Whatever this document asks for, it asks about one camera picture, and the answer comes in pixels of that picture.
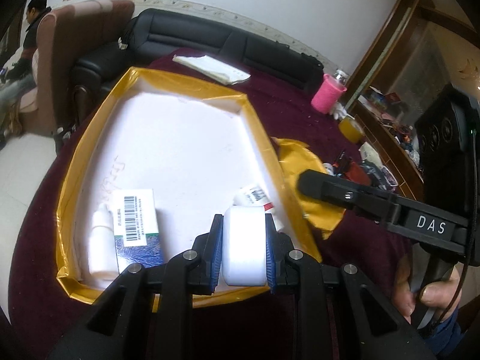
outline gray pants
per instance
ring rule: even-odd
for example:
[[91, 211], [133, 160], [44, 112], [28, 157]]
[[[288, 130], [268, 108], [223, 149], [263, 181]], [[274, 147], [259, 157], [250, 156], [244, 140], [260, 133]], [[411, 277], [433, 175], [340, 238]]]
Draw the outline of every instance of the gray pants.
[[17, 81], [9, 81], [0, 88], [0, 131], [9, 108], [36, 86], [33, 76], [29, 74]]

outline black hair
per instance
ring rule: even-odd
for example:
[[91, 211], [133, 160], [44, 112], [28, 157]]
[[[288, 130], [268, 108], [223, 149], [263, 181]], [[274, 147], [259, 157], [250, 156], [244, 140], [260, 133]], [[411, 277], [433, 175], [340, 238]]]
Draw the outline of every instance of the black hair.
[[31, 11], [36, 8], [38, 11], [43, 11], [47, 7], [47, 0], [30, 0], [27, 9]]

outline maroon tablecloth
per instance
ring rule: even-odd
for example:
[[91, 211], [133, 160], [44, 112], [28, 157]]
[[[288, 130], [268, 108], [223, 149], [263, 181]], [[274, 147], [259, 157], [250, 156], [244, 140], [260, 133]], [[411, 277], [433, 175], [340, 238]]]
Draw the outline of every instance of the maroon tablecloth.
[[[179, 49], [177, 55], [198, 56]], [[210, 80], [163, 57], [150, 68]], [[359, 160], [358, 148], [348, 142], [329, 116], [315, 112], [302, 91], [250, 68], [252, 77], [234, 85], [248, 95], [266, 132], [310, 145], [322, 161], [332, 162], [340, 153]], [[85, 126], [63, 148], [40, 185], [23, 222], [10, 271], [9, 313], [20, 339], [43, 359], [55, 342], [88, 307], [68, 298], [55, 279], [55, 211], [62, 181]], [[397, 261], [409, 243], [387, 233], [375, 223], [347, 212], [333, 235], [317, 240], [324, 262], [340, 266], [357, 264], [387, 295]], [[196, 309], [193, 313], [196, 359], [231, 353], [242, 357], [291, 358], [293, 303], [291, 297], [260, 295], [244, 302]]]

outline hand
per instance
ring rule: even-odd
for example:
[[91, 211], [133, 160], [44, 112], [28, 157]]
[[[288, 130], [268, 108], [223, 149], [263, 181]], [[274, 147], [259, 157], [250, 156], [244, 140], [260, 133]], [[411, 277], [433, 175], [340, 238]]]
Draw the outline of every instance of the hand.
[[[398, 311], [400, 311], [400, 314], [402, 314], [405, 319], [409, 323], [411, 323], [410, 316], [415, 309], [417, 294], [410, 292], [409, 276], [410, 259], [407, 255], [405, 255], [398, 264], [397, 274], [395, 276], [392, 303], [398, 309]], [[457, 268], [454, 267], [448, 281], [431, 283], [422, 288], [420, 301], [429, 307], [438, 308], [435, 315], [437, 317], [440, 317], [440, 314], [443, 312], [444, 309], [447, 308], [447, 306], [452, 301], [459, 280], [460, 275], [458, 274]], [[460, 291], [460, 294], [455, 300], [454, 305], [442, 319], [442, 322], [447, 320], [455, 311], [455, 308], [460, 302], [461, 296], [462, 292]]]

